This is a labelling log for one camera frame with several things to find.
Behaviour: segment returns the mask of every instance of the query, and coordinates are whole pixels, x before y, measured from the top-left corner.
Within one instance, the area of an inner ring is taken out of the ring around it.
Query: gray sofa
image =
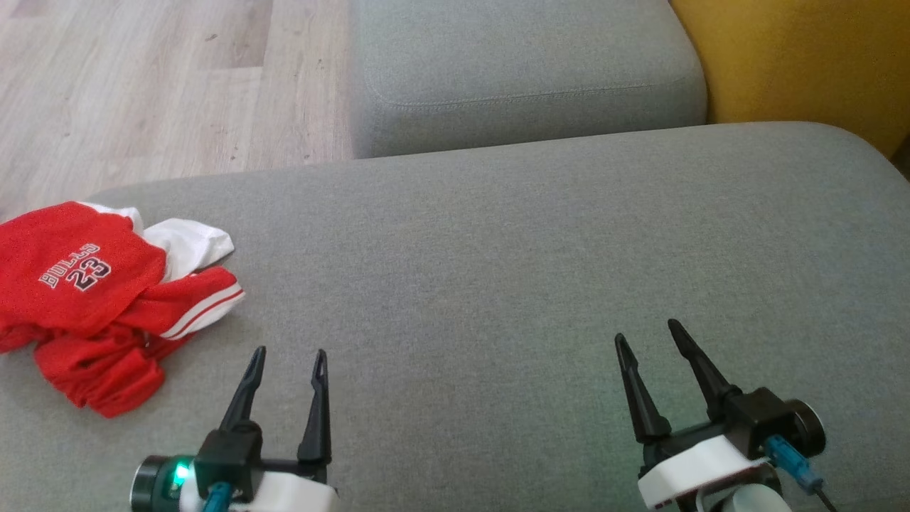
[[[138,462],[193,453],[261,343],[267,456],[293,453],[328,351],[329,481],[349,510],[641,510],[612,337],[673,424],[694,424],[670,317],[744,389],[815,408],[814,464],[842,511],[910,507],[910,185],[842,130],[655,130],[92,200],[224,228],[248,298],[114,420],[74,409],[28,353],[0,360],[4,512],[126,509]]]
[[[359,158],[705,121],[666,0],[352,0]]]

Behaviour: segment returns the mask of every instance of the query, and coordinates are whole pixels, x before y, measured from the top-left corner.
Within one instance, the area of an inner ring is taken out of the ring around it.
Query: blue cable
[[[835,510],[834,505],[822,491],[824,479],[815,473],[809,460],[799,453],[787,440],[779,435],[772,435],[764,442],[764,453],[771,462],[786,471],[796,480],[796,484],[807,495],[818,495],[828,510]]]
[[[206,504],[202,512],[228,512],[230,498],[234,495],[234,488],[227,482],[218,482],[208,491]]]

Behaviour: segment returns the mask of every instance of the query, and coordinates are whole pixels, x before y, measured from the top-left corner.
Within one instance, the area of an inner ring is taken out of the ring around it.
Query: clothing pile
[[[158,362],[244,297],[227,233],[192,220],[143,229],[135,208],[66,202],[0,225],[0,353],[35,362],[77,407],[114,417],[164,383]]]

